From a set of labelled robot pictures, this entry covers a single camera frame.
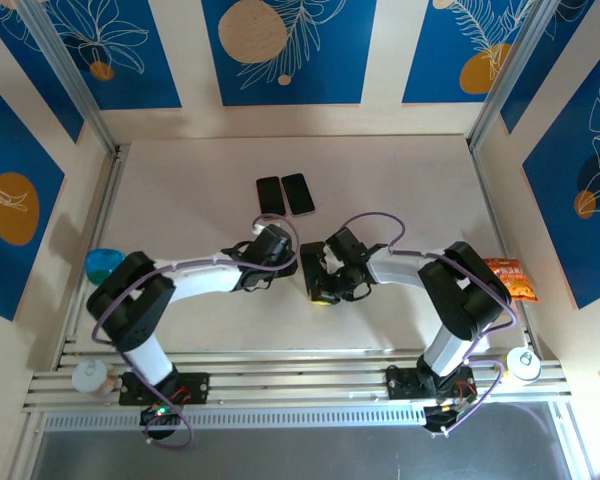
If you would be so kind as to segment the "black phone case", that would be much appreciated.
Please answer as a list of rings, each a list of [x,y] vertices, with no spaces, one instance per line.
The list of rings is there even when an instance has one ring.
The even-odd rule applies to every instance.
[[[324,273],[323,266],[321,264],[321,259],[314,258],[302,258],[301,257],[301,246],[300,246],[300,260],[303,269],[303,275],[305,280],[305,286],[307,290],[307,294],[309,288],[314,285],[320,285],[321,275]]]

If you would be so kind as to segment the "blue lid yogurt cup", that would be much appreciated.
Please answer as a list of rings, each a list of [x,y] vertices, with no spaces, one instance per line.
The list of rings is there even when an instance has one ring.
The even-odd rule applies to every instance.
[[[91,250],[85,258],[85,273],[94,286],[101,285],[124,261],[125,254],[119,250],[98,248]]]

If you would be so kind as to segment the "orange snack bag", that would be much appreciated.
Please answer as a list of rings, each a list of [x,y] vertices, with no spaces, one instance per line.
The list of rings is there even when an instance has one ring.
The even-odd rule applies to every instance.
[[[522,302],[539,301],[532,282],[523,271],[519,260],[486,258],[484,262],[505,285],[513,300]]]

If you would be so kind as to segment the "white pull-tab tin can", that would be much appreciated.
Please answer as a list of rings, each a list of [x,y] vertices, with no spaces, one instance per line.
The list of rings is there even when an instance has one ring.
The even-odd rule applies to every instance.
[[[505,357],[504,385],[527,385],[537,381],[542,373],[542,364],[537,355],[524,347],[511,349]]]

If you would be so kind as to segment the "blue poster beige circle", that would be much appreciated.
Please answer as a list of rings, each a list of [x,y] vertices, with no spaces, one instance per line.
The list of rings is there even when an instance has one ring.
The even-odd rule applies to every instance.
[[[362,100],[377,0],[201,0],[226,107]]]

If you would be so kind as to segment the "white lid tin can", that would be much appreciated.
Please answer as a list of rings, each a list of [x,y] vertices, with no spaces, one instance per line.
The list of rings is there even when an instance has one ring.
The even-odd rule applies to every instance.
[[[76,391],[92,396],[102,396],[114,390],[117,375],[105,362],[98,359],[81,361],[72,373]]]

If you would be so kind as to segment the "aluminium front frame rail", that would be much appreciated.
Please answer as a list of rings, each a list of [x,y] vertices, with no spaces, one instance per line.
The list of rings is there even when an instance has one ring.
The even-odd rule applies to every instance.
[[[95,397],[71,383],[82,355],[70,351],[54,371],[36,372],[23,401],[27,412],[118,409],[118,389]],[[388,399],[385,371],[413,367],[410,350],[334,350],[174,353],[182,373],[210,376],[210,407],[372,405]]]

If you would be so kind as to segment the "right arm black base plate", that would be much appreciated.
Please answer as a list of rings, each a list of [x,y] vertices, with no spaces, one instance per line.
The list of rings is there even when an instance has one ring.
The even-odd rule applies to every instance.
[[[473,371],[468,366],[459,366],[441,377],[424,368],[390,365],[385,376],[390,400],[474,400],[477,397]]]

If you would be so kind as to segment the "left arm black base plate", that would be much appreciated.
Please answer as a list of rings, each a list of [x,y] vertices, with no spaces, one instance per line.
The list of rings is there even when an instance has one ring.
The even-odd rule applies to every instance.
[[[209,393],[209,380],[208,373],[174,371],[150,389],[134,373],[126,372],[121,376],[118,403],[122,406],[149,406],[160,402],[155,394],[157,391],[176,406],[204,405]]]

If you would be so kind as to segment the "blue floral wall poster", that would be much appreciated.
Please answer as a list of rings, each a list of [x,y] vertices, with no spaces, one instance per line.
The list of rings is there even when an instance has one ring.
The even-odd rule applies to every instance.
[[[600,60],[523,163],[574,298],[600,298]]]
[[[402,102],[484,101],[535,1],[428,0]]]
[[[44,0],[42,7],[100,109],[181,106],[148,0]]]
[[[0,317],[16,316],[64,173],[0,95]]]

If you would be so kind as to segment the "aluminium frame post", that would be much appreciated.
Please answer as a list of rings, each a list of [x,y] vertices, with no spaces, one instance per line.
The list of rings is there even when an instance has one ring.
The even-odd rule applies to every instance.
[[[79,114],[105,151],[116,156],[119,145],[104,122],[91,91],[45,9],[37,0],[13,1],[21,19]]]
[[[508,56],[467,138],[470,153],[478,148],[519,79],[560,0],[533,0]]]

